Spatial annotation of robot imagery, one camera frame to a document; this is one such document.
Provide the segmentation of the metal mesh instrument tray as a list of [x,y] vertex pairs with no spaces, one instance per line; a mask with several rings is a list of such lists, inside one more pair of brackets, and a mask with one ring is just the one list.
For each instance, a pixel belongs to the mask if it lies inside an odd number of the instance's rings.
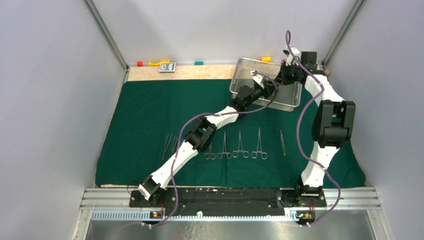
[[259,97],[253,102],[255,105],[292,112],[301,103],[302,85],[299,82],[290,85],[278,83],[277,88],[275,88],[271,80],[276,79],[280,68],[279,64],[244,57],[239,58],[229,85],[231,97],[235,98],[244,86],[254,88],[255,84],[259,84],[265,88],[273,88],[274,91],[268,93],[266,97]]

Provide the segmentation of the steel scalpel handle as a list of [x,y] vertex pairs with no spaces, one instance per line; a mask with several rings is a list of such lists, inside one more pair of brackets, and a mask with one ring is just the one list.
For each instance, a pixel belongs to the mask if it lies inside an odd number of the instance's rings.
[[281,148],[282,148],[282,154],[283,156],[287,155],[287,151],[286,151],[286,146],[285,146],[285,141],[284,141],[284,135],[283,135],[283,131],[280,130],[280,141],[281,141]]

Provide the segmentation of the dark green surgical drape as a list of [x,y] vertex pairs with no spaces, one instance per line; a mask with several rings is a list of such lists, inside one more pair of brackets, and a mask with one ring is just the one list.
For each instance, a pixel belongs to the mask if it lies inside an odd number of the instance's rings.
[[[160,168],[172,155],[174,136],[183,125],[200,113],[216,113],[231,100],[228,79],[129,81],[121,90],[106,139],[97,161],[95,184],[136,185]],[[223,158],[206,160],[203,153],[189,160],[174,176],[180,186],[292,188],[311,154],[311,128],[317,112],[312,104],[300,119],[301,107],[286,112],[272,108],[251,113],[219,129],[212,152],[238,148],[239,129],[244,150],[257,149],[258,128],[267,159]],[[283,156],[282,130],[286,148]],[[162,159],[167,134],[172,138]]]

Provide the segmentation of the surgical forceps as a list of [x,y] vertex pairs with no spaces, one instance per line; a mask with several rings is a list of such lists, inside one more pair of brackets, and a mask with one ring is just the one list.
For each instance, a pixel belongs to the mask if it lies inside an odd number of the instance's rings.
[[232,152],[233,158],[238,158],[239,156],[242,156],[243,158],[249,157],[249,152],[247,150],[244,150],[243,147],[243,140],[242,140],[242,132],[241,129],[238,131],[238,143],[237,143],[237,149]]

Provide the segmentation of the ring-handled forceps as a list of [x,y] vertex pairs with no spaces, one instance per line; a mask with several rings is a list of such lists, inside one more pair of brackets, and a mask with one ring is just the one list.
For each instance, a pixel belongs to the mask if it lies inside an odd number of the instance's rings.
[[222,140],[222,150],[217,154],[218,159],[231,159],[233,157],[232,153],[227,149],[227,132],[224,132],[223,140]]
[[256,150],[251,152],[251,158],[252,159],[262,159],[262,160],[266,160],[268,158],[268,153],[263,151],[263,146],[262,146],[262,135],[261,135],[261,128],[258,128],[258,133],[257,133],[257,145],[256,145]]

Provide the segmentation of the surgical scissors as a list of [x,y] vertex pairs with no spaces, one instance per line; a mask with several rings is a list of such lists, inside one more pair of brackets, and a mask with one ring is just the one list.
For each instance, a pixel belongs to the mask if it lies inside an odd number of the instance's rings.
[[213,153],[213,143],[211,142],[208,151],[204,154],[204,158],[206,160],[215,160],[217,158],[217,155]]

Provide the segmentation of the steel tweezers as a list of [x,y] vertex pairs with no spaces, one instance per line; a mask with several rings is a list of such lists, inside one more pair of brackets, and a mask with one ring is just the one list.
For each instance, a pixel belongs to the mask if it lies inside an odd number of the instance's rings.
[[177,136],[173,137],[173,142],[172,142],[172,148],[171,148],[171,153],[174,154],[176,152],[176,147],[177,147]]
[[164,147],[163,147],[163,152],[162,152],[162,160],[165,159],[165,156],[167,154],[168,148],[169,148],[169,144],[171,142],[171,138],[173,137],[172,133],[168,133],[166,138],[165,138],[165,143],[164,143]]

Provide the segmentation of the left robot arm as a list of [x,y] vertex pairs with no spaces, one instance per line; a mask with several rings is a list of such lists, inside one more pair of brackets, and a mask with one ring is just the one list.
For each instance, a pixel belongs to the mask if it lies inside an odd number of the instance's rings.
[[185,123],[190,128],[183,139],[177,140],[175,153],[156,171],[152,172],[138,185],[141,200],[149,207],[160,202],[160,192],[168,186],[177,173],[189,160],[204,152],[211,144],[216,131],[232,124],[246,115],[248,106],[262,96],[272,94],[275,87],[255,84],[242,86],[236,97],[223,110],[216,113],[202,113]]

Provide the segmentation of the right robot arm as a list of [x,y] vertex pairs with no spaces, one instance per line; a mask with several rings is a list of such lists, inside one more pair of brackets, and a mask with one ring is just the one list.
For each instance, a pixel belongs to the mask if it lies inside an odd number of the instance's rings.
[[300,52],[295,47],[288,47],[283,52],[287,58],[281,63],[278,79],[284,85],[301,83],[312,97],[307,106],[312,103],[317,105],[311,128],[312,153],[293,192],[294,202],[307,206],[321,192],[331,160],[351,139],[356,104],[342,98],[330,84],[325,72],[318,70],[316,52]]

